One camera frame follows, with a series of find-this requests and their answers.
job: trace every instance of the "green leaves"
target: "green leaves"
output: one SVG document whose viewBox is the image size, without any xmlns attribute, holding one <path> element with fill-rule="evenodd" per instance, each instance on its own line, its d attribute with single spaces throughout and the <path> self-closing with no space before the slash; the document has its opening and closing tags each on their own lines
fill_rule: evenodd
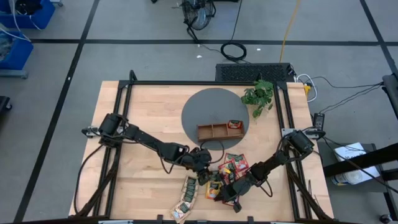
<svg viewBox="0 0 398 224">
<path fill-rule="evenodd" d="M 246 105 L 258 105 L 253 111 L 253 118 L 258 118 L 266 105 L 268 110 L 272 108 L 272 97 L 274 95 L 274 85 L 264 80 L 254 82 L 254 88 L 244 90 L 244 96 L 241 97 L 242 103 Z"/>
</svg>

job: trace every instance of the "blue bin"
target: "blue bin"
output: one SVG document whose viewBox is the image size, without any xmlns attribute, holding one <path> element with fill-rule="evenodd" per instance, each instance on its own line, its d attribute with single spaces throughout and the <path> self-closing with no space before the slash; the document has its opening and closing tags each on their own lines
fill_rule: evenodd
<svg viewBox="0 0 398 224">
<path fill-rule="evenodd" d="M 0 0 L 0 2 L 0 11 L 9 12 L 10 7 L 8 5 L 8 0 Z M 32 15 L 32 20 L 30 19 L 30 16 L 18 15 L 16 12 L 15 17 L 19 28 L 36 29 L 37 26 L 40 29 L 44 29 L 47 27 L 47 24 L 49 24 L 52 14 L 55 11 L 55 7 L 50 0 L 40 0 L 40 4 L 43 8 Z M 14 17 L 11 12 L 10 14 L 0 14 L 0 23 L 7 28 L 16 28 Z"/>
<path fill-rule="evenodd" d="M 24 38 L 24 36 L 20 32 L 9 32 L 9 33 Z M 30 43 L 29 41 L 15 39 L 11 47 L 11 50 L 6 56 L 6 58 L 0 61 L 0 69 L 22 70 L 32 50 L 33 50 L 33 44 Z"/>
</svg>

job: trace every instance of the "gray circular platform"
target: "gray circular platform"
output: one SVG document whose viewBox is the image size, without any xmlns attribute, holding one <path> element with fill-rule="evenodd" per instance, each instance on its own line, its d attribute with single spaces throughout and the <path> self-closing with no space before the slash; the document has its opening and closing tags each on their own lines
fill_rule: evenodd
<svg viewBox="0 0 398 224">
<path fill-rule="evenodd" d="M 187 136 L 198 146 L 197 125 L 243 121 L 244 133 L 249 129 L 249 113 L 240 97 L 222 88 L 208 88 L 189 98 L 182 110 L 182 126 Z M 225 149 L 235 146 L 241 139 L 223 140 Z M 204 143 L 203 147 L 221 150 L 218 141 Z"/>
</svg>

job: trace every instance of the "wooden tabletop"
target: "wooden tabletop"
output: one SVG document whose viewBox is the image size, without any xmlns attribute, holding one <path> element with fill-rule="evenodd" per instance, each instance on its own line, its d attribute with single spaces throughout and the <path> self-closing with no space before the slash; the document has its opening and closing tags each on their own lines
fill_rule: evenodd
<svg viewBox="0 0 398 224">
<path fill-rule="evenodd" d="M 116 98 L 118 82 L 103 82 L 99 92 L 92 125 L 99 126 L 107 113 L 111 113 Z M 200 85 L 134 85 L 127 118 L 141 130 L 153 135 L 163 142 L 177 142 L 193 149 L 194 143 L 189 140 L 181 124 L 181 112 L 185 102 L 195 93 L 206 88 L 224 88 L 242 96 L 248 86 L 200 86 Z M 296 128 L 307 128 L 312 125 L 308 104 L 301 83 L 288 83 L 290 104 Z M 282 92 L 281 104 L 284 109 Z M 119 113 L 123 110 L 124 95 Z M 244 154 L 249 165 L 265 161 L 275 152 L 280 140 L 280 129 L 275 106 L 255 121 L 251 117 L 249 129 L 242 141 L 226 152 Z M 287 115 L 284 113 L 285 126 Z M 98 147 L 99 138 L 87 140 L 83 159 Z M 98 185 L 104 149 L 95 154 L 85 165 L 78 191 L 78 208 L 91 197 Z M 213 159 L 221 156 L 221 151 L 211 151 Z M 333 217 L 328 190 L 320 158 L 312 153 L 302 161 L 308 184 L 311 180 L 312 194 L 325 213 Z M 158 214 L 170 220 L 170 209 L 180 200 L 181 188 L 187 174 L 183 167 L 175 166 L 171 174 L 166 174 L 158 155 L 139 144 L 123 144 L 119 164 L 118 178 L 111 218 L 113 219 L 150 219 L 155 220 Z M 274 191 L 269 198 L 260 188 L 252 187 L 240 198 L 242 210 L 235 213 L 233 208 L 205 198 L 205 186 L 199 188 L 198 197 L 188 220 L 234 220 L 246 221 L 253 216 L 255 221 L 294 221 L 290 200 L 287 173 L 284 166 L 274 169 L 268 177 Z M 107 190 L 103 194 L 100 214 L 104 212 Z M 303 206 L 301 196 L 297 193 L 301 217 Z"/>
</svg>

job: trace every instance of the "wooden tray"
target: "wooden tray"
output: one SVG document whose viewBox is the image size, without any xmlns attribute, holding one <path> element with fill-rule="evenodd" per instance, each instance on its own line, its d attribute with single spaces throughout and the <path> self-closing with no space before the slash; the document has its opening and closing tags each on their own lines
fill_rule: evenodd
<svg viewBox="0 0 398 224">
<path fill-rule="evenodd" d="M 228 140 L 244 137 L 243 124 L 238 129 L 229 128 L 227 123 L 198 125 L 198 141 Z"/>
</svg>

